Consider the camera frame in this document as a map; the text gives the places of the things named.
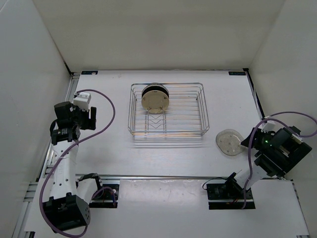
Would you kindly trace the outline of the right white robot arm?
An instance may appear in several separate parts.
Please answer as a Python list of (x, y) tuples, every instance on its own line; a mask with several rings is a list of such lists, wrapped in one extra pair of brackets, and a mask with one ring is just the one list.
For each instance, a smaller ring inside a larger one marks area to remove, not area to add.
[(243, 194), (244, 187), (249, 190), (262, 178), (273, 176), (280, 178), (290, 172), (312, 150), (311, 146), (291, 130), (300, 132), (294, 126), (290, 129), (281, 128), (277, 132), (264, 132), (258, 128), (251, 145), (252, 149), (257, 150), (255, 160), (251, 162), (252, 178), (249, 179), (249, 170), (232, 173), (222, 186), (223, 194), (228, 198), (238, 197)]

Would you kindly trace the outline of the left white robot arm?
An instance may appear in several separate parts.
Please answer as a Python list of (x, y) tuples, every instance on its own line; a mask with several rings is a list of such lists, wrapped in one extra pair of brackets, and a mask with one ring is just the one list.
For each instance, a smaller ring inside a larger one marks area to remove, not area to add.
[(62, 102), (54, 106), (57, 128), (51, 128), (55, 158), (49, 198), (42, 202), (41, 213), (55, 233), (86, 227), (91, 220), (89, 204), (103, 195), (98, 174), (76, 178), (76, 156), (81, 130), (96, 129), (95, 107), (88, 102)]

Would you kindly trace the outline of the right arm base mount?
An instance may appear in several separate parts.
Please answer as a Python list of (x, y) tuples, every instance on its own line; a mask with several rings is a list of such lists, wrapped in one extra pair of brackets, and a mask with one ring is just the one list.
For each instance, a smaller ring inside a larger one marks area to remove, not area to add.
[(207, 192), (208, 204), (210, 210), (240, 210), (244, 208), (255, 209), (252, 191), (246, 192), (244, 199), (243, 192), (230, 190), (224, 183), (207, 183), (203, 186)]

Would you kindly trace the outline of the beige printed plate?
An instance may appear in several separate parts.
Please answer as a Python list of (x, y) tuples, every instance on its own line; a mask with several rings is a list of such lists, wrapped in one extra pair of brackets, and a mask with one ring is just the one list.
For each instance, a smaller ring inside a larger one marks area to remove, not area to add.
[(149, 91), (142, 96), (142, 107), (150, 114), (160, 114), (169, 106), (169, 96), (162, 91)]

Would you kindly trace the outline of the black plate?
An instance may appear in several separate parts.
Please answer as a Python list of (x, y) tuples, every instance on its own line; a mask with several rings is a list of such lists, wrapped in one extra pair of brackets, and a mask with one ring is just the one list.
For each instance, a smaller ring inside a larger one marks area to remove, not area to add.
[(160, 91), (160, 92), (163, 92), (168, 98), (169, 98), (169, 91), (163, 86), (163, 87), (149, 87), (149, 86), (146, 86), (143, 91), (142, 91), (142, 97), (150, 92), (150, 91)]

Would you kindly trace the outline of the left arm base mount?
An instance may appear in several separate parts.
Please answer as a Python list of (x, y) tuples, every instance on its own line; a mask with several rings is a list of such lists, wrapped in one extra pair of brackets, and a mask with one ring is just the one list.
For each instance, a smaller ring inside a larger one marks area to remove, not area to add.
[(114, 209), (118, 207), (119, 199), (119, 181), (103, 184), (103, 187), (111, 188), (112, 192), (108, 189), (100, 191), (90, 202), (90, 208), (109, 208)]

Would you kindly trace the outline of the clear glass plate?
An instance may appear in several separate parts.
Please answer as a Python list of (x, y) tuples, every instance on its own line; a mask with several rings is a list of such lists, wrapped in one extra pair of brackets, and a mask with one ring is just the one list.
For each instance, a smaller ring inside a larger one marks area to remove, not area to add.
[(243, 136), (233, 129), (225, 129), (219, 132), (215, 138), (222, 153), (231, 157), (237, 156), (245, 150), (245, 147), (240, 144), (243, 140)]
[(148, 86), (149, 86), (149, 87), (163, 87), (163, 85), (160, 84), (160, 83), (151, 83), (151, 84), (149, 84)]

